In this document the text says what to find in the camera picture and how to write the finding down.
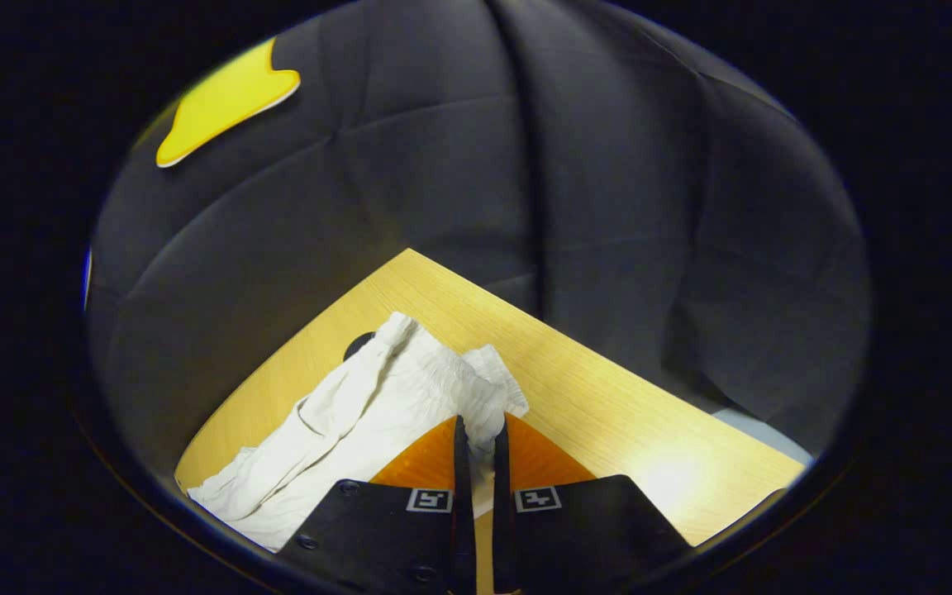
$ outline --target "yellow sticker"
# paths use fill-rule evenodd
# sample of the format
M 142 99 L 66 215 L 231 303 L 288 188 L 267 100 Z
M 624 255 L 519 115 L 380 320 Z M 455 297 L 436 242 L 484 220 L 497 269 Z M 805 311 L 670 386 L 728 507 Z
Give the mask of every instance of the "yellow sticker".
M 156 165 L 175 165 L 223 131 L 294 94 L 299 72 L 274 70 L 273 50 L 271 38 L 190 89 L 178 103 L 171 132 L 156 151 Z

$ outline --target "white towel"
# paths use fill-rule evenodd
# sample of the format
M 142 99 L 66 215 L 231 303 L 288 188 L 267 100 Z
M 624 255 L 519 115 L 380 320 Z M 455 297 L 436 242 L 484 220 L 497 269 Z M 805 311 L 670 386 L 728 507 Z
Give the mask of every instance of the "white towel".
M 242 448 L 189 496 L 277 551 L 333 483 L 368 481 L 428 430 L 461 415 L 480 516 L 493 504 L 494 437 L 503 411 L 522 416 L 528 403 L 494 347 L 459 357 L 418 321 L 394 312 L 271 436 L 257 448 Z

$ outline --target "wooden table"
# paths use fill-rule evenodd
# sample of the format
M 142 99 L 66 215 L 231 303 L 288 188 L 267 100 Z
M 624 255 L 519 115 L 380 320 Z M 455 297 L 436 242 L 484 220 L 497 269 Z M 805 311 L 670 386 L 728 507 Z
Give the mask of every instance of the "wooden table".
M 803 466 L 677 399 L 415 251 L 389 260 L 281 346 L 193 437 L 182 489 L 258 445 L 392 312 L 458 353 L 491 343 L 531 404 L 524 419 L 598 477 L 626 474 L 698 545 Z M 479 592 L 490 593 L 490 513 L 477 520 Z

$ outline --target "black background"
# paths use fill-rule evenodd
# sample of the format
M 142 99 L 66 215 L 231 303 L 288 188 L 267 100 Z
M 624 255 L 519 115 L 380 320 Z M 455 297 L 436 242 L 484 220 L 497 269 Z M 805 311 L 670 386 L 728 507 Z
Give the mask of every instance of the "black background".
M 145 121 L 333 3 L 46 4 L 0 4 L 0 592 L 256 593 L 133 501 L 69 417 L 83 259 Z M 621 4 L 803 121 L 850 186 L 875 274 L 875 431 L 810 515 L 707 590 L 952 593 L 952 2 Z

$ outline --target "black circle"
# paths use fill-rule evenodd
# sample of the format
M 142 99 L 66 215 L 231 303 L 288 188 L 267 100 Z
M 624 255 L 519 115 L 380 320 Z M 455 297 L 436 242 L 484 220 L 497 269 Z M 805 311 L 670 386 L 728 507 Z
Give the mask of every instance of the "black circle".
M 304 550 L 317 550 L 318 542 L 307 537 L 306 535 L 298 535 L 296 537 L 296 543 L 299 544 Z
M 359 491 L 359 484 L 348 479 L 348 481 L 340 482 L 340 490 L 345 496 L 350 496 L 350 494 Z
M 344 359 L 347 360 L 351 355 L 358 353 L 360 348 L 366 343 L 369 343 L 370 339 L 374 338 L 375 332 L 365 332 L 363 335 L 359 335 L 355 341 L 351 341 L 351 344 L 347 346 L 347 350 L 344 350 Z
M 436 569 L 431 566 L 415 566 L 411 571 L 411 578 L 417 583 L 431 583 L 436 574 Z

